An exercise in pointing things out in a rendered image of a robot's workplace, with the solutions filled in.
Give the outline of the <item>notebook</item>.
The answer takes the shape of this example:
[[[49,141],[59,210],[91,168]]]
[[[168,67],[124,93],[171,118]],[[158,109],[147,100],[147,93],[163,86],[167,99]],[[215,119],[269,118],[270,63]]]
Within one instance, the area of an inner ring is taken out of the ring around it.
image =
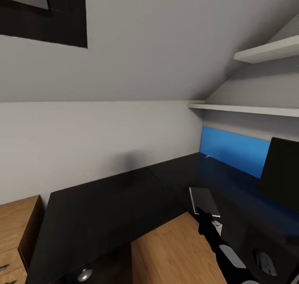
[[[189,187],[189,189],[195,214],[199,215],[198,207],[204,213],[211,213],[212,216],[220,217],[209,189],[197,187]]]

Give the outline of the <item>mouse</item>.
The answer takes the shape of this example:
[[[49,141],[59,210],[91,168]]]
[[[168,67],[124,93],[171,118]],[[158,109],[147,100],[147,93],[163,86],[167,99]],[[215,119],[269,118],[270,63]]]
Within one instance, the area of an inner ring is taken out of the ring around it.
[[[271,258],[263,251],[257,251],[255,255],[256,263],[260,269],[270,275],[277,276],[275,267],[272,263]]]

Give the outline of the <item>monitor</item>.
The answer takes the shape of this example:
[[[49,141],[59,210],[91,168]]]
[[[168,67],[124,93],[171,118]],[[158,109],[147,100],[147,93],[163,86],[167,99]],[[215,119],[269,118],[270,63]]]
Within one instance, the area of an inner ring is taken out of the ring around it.
[[[299,214],[299,141],[271,139],[257,192]]]

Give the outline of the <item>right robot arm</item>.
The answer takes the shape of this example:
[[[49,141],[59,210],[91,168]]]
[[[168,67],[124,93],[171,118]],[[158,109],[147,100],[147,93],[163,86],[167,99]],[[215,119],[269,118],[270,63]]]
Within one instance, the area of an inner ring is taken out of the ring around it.
[[[261,284],[241,261],[231,246],[221,238],[222,224],[212,221],[211,213],[199,212],[199,234],[207,239],[227,284]]]

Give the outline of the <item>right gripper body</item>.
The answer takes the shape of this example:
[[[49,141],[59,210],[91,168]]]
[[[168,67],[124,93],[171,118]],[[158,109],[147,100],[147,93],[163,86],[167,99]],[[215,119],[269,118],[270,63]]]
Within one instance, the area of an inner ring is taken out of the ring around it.
[[[218,233],[214,225],[212,224],[213,216],[211,213],[202,213],[200,215],[200,222],[199,222],[199,234],[204,235],[207,239],[208,236],[212,233]]]

